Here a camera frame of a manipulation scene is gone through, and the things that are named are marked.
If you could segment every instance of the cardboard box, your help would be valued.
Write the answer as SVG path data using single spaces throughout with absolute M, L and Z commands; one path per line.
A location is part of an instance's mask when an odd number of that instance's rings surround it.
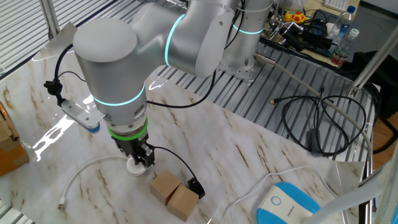
M 181 181 L 166 169 L 161 174 L 159 174 L 152 181 L 152 183 L 150 183 L 149 191 L 160 202 L 162 202 L 164 205 L 167 205 L 173 193 L 180 184 Z
M 199 195 L 179 185 L 167 205 L 167 211 L 186 222 L 197 205 Z
M 7 174 L 29 161 L 22 147 L 18 132 L 0 102 L 0 176 Z

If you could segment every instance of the plastic bottle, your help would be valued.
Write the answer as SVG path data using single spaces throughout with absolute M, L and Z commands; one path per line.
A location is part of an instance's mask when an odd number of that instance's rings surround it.
M 338 68 L 346 61 L 347 57 L 350 55 L 353 46 L 353 40 L 359 34 L 359 30 L 351 29 L 349 35 L 344 37 L 340 43 L 336 46 L 332 55 L 330 56 L 330 62 L 337 65 Z
M 328 35 L 328 38 L 333 41 L 333 43 L 337 44 L 340 42 L 341 38 L 346 34 L 349 26 L 354 20 L 355 7 L 349 6 L 346 12 L 342 12 L 340 16 L 338 16 L 335 25 L 331 28 L 331 31 Z

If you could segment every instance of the usb connector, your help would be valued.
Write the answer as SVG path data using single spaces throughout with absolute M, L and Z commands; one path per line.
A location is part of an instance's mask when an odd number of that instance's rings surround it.
M 59 210 L 63 210 L 63 209 L 65 208 L 65 201 L 66 201 L 66 198 L 65 198 L 65 197 L 62 197 L 62 198 L 60 199 L 60 203 L 58 203 L 58 209 L 59 209 Z

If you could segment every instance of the desk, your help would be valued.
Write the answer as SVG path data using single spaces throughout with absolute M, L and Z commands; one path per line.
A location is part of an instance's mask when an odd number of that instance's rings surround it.
M 349 5 L 349 6 L 354 6 L 356 9 L 358 9 L 359 2 L 360 2 L 360 0 L 348 0 L 348 5 Z M 326 11 L 326 12 L 330 12 L 330 13 L 335 14 L 335 15 L 337 15 L 337 16 L 340 15 L 340 12 L 339 12 L 339 11 L 336 11 L 336 10 L 334 10 L 334 9 L 330 9 L 330 8 L 328 8 L 328 7 L 323 6 L 323 1 L 321 1 L 321 0 L 307 0 L 307 3 L 305 3 L 305 5 L 304 5 L 304 9 L 305 9 L 306 11 L 307 11 L 307 10 L 310 10 L 310 9 L 322 9 L 322 10 L 324 10 L 324 11 Z M 313 16 L 314 13 L 315 13 L 315 11 L 309 11 L 309 12 L 307 13 L 307 15 L 308 15 L 308 16 Z M 332 66 L 336 66 L 335 64 L 333 64 L 333 63 L 331 63 L 331 62 L 329 61 L 329 58 L 328 58 L 328 57 L 322 56 L 322 55 L 317 54 L 317 53 L 315 53 L 315 52 L 312 52 L 312 51 L 310 51 L 310 50 L 304 49 L 304 50 L 302 51 L 302 53 L 308 54 L 309 56 L 311 56 L 311 57 L 313 57 L 314 59 L 317 59 L 317 60 L 319 60 L 319 61 L 329 63 L 329 64 L 332 65 Z
M 0 82 L 6 102 L 21 139 L 32 146 L 31 158 L 14 172 L 0 178 L 0 198 L 21 210 L 36 223 L 184 223 L 171 215 L 149 193 L 152 179 L 164 169 L 182 182 L 190 178 L 184 165 L 166 152 L 156 152 L 156 166 L 140 177 L 126 174 L 123 161 L 104 161 L 84 170 L 70 187 L 66 210 L 58 210 L 58 199 L 73 173 L 94 158 L 119 154 L 103 125 L 91 134 L 67 118 L 49 96 L 43 83 L 53 78 L 63 45 L 48 44 L 30 62 Z M 60 71 L 81 74 L 74 53 L 66 54 Z M 186 105 L 200 99 L 156 75 L 146 80 L 148 100 Z M 64 75 L 63 97 L 88 110 L 93 108 L 87 85 Z M 311 165 L 317 167 L 337 195 L 356 187 L 364 162 L 335 162 L 313 157 L 297 144 L 284 139 L 210 101 L 185 110 L 149 105 L 149 143 L 167 147 L 183 157 L 206 190 L 187 223 L 231 223 L 221 219 L 228 204 L 244 195 L 270 172 Z M 333 199 L 312 170 L 298 170 L 264 182 L 257 194 L 236 207 L 238 223 L 255 223 L 255 208 L 272 184 L 290 182 L 325 206 Z M 350 223 L 358 222 L 358 207 L 348 211 Z M 343 223 L 341 213 L 325 223 Z

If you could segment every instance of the black cable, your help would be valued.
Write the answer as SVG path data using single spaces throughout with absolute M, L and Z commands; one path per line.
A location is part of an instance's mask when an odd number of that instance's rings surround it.
M 62 102 L 65 100 L 62 98 L 61 92 L 62 92 L 62 84 L 59 79 L 59 71 L 60 71 L 60 66 L 63 57 L 67 54 L 68 50 L 70 50 L 73 47 L 73 44 L 68 45 L 62 53 L 60 54 L 57 64 L 55 66 L 55 71 L 54 71 L 54 79 L 52 81 L 46 81 L 44 83 L 44 87 L 47 88 L 47 91 L 50 95 L 53 95 L 57 97 L 57 104 L 61 106 Z
M 153 147 L 154 147 L 155 149 L 163 149 L 163 150 L 166 150 L 167 152 L 169 152 L 169 153 L 175 155 L 175 157 L 179 158 L 179 159 L 181 160 L 181 162 L 183 162 L 183 163 L 185 164 L 185 166 L 186 166 L 186 167 L 188 168 L 188 170 L 191 172 L 193 178 L 195 178 L 195 179 L 197 178 L 197 177 L 195 176 L 195 174 L 193 173 L 193 171 L 191 170 L 191 167 L 189 167 L 188 164 L 187 164 L 179 155 L 177 155 L 176 153 L 174 153 L 174 152 L 171 151 L 170 149 L 166 149 L 165 147 L 160 147 L 160 146 L 153 146 Z
M 326 103 L 325 100 L 329 100 L 331 102 L 333 102 L 332 100 L 330 100 L 330 98 L 344 98 L 347 100 L 350 100 L 354 103 L 356 103 L 362 110 L 363 112 L 363 125 L 361 127 L 361 129 L 359 130 L 359 132 L 357 133 L 357 135 L 354 136 L 353 139 L 349 140 L 347 133 L 344 131 L 344 129 L 330 116 L 330 114 L 327 112 L 326 110 Z M 289 125 L 287 124 L 286 121 L 286 114 L 287 114 L 287 108 L 295 101 L 297 100 L 311 100 L 313 102 L 313 104 L 315 105 L 315 112 L 313 115 L 313 122 L 314 122 L 314 129 L 316 131 L 315 134 L 315 139 L 316 139 L 316 147 L 318 148 L 318 150 L 320 151 L 320 155 L 323 157 L 328 157 L 328 156 L 335 156 L 338 155 L 342 152 L 344 152 L 345 150 L 347 150 L 347 148 L 355 141 L 357 140 L 357 138 L 359 137 L 359 135 L 361 134 L 361 132 L 363 131 L 363 129 L 365 128 L 366 125 L 366 111 L 364 109 L 364 107 L 356 100 L 347 97 L 347 96 L 337 96 L 337 95 L 332 95 L 332 96 L 326 96 L 323 99 L 320 99 L 319 97 L 316 96 L 289 96 L 289 97 L 285 97 L 285 98 L 277 98 L 274 99 L 272 101 L 272 103 L 278 103 L 282 100 L 287 100 L 287 99 L 291 99 L 288 103 L 286 103 L 283 107 L 282 107 L 282 122 L 285 126 L 286 131 L 288 132 L 289 136 L 292 137 L 292 139 L 301 147 L 303 147 L 305 150 L 309 151 L 309 152 L 313 152 L 313 147 L 315 147 L 314 145 L 312 145 L 311 147 L 306 147 L 304 146 L 292 133 L 292 130 L 289 128 Z M 328 119 L 342 132 L 343 134 L 343 138 L 345 140 L 345 143 L 343 144 L 343 146 L 337 150 L 336 152 L 324 152 L 322 151 L 322 147 L 320 144 L 320 139 L 319 139 L 319 129 L 320 129 L 320 109 L 319 109 L 319 103 L 323 109 L 323 112 L 325 113 L 325 115 L 328 117 Z
M 244 10 L 244 5 L 245 5 L 245 3 L 246 3 L 246 0 L 241 0 L 241 3 L 242 3 L 241 9 Z M 237 31 L 236 31 L 236 33 L 235 33 L 235 36 L 232 38 L 231 42 L 230 42 L 229 44 L 227 44 L 227 46 L 225 46 L 224 50 L 227 49 L 227 48 L 234 42 L 234 40 L 236 39 L 236 37 L 238 36 L 239 31 L 241 30 L 241 27 L 242 27 L 242 24 L 243 24 L 243 20 L 244 20 L 244 11 L 242 11 L 241 22 L 239 23 L 239 27 L 238 27 L 238 29 L 237 29 Z
M 62 73 L 58 76 L 58 78 L 61 77 L 61 75 L 65 74 L 65 73 L 74 74 L 74 75 L 76 75 L 82 82 L 86 82 L 86 80 L 82 79 L 76 72 L 73 72 L 73 71 L 62 72 Z
M 62 53 L 60 54 L 60 56 L 59 56 L 59 58 L 58 58 L 58 60 L 57 60 L 57 64 L 56 64 L 56 66 L 55 66 L 54 81 L 55 81 L 55 80 L 57 80 L 58 82 L 60 81 L 60 80 L 58 79 L 58 77 L 59 77 L 59 76 L 58 76 L 58 73 L 59 73 L 59 71 L 60 71 L 60 66 L 61 66 L 62 59 L 63 59 L 63 57 L 68 53 L 68 50 L 70 50 L 72 47 L 73 47 L 73 44 L 68 45 L 68 47 L 66 47 L 66 48 L 62 51 Z
M 306 10 L 306 11 L 304 11 L 304 15 L 305 15 L 305 13 L 308 12 L 308 11 L 315 11 L 315 12 L 320 12 L 320 13 L 322 13 L 323 17 L 325 18 L 325 22 L 328 23 L 328 18 L 327 18 L 327 16 L 326 16 L 326 14 L 323 13 L 322 11 L 320 11 L 319 9 L 309 9 L 309 10 Z
M 386 118 L 379 118 L 379 119 L 392 131 L 392 137 L 382 147 L 373 150 L 374 155 L 380 152 L 384 152 L 386 149 L 392 146 L 392 144 L 398 139 L 397 129 Z
M 165 104 L 156 103 L 153 101 L 147 101 L 147 103 L 150 103 L 150 104 L 156 105 L 156 106 L 163 106 L 166 108 L 176 108 L 176 109 L 184 109 L 184 108 L 190 108 L 192 106 L 196 106 L 196 105 L 200 104 L 201 102 L 203 102 L 210 95 L 210 92 L 212 91 L 212 89 L 214 87 L 215 80 L 216 80 L 216 70 L 213 72 L 213 79 L 211 80 L 209 91 L 207 91 L 206 95 L 202 99 L 200 99 L 199 101 L 192 103 L 190 105 L 185 105 L 185 106 L 165 105 Z

